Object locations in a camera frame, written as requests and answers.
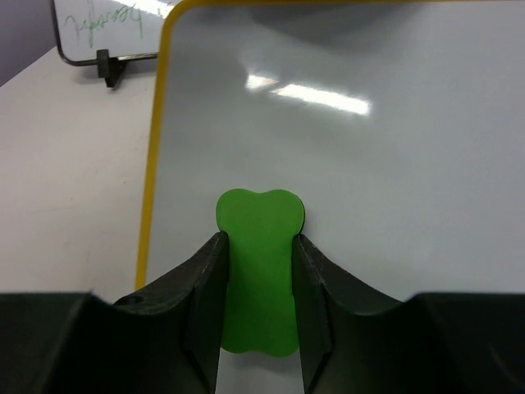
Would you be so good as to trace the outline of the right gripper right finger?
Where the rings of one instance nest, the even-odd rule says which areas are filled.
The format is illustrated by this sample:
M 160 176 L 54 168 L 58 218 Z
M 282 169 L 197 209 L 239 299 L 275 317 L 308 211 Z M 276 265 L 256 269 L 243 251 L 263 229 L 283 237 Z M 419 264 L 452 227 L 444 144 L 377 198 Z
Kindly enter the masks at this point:
M 307 393 L 407 393 L 387 315 L 401 303 L 292 242 L 292 290 Z

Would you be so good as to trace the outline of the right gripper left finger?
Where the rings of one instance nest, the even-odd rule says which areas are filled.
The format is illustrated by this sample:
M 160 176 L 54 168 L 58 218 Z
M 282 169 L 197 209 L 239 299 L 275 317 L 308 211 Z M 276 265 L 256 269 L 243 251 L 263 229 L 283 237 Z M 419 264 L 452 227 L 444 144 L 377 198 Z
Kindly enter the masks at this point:
M 132 324 L 131 392 L 216 391 L 228 275 L 228 236 L 218 232 L 184 263 L 115 303 Z

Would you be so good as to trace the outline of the green whiteboard eraser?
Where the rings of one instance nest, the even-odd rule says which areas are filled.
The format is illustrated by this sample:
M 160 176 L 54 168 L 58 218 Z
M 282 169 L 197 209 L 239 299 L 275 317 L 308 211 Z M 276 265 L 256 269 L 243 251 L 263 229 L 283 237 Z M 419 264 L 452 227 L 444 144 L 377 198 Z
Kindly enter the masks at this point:
M 293 355 L 299 340 L 292 240 L 304 226 L 302 201 L 287 190 L 228 190 L 217 201 L 216 221 L 229 243 L 222 348 L 235 354 Z

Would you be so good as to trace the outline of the yellow framed whiteboard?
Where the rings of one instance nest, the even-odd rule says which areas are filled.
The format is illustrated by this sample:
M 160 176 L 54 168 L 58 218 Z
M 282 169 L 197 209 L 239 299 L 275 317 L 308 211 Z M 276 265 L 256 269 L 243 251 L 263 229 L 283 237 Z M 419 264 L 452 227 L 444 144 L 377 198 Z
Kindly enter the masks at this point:
M 139 280 L 232 189 L 288 190 L 414 393 L 524 390 L 524 4 L 183 1 L 166 18 Z

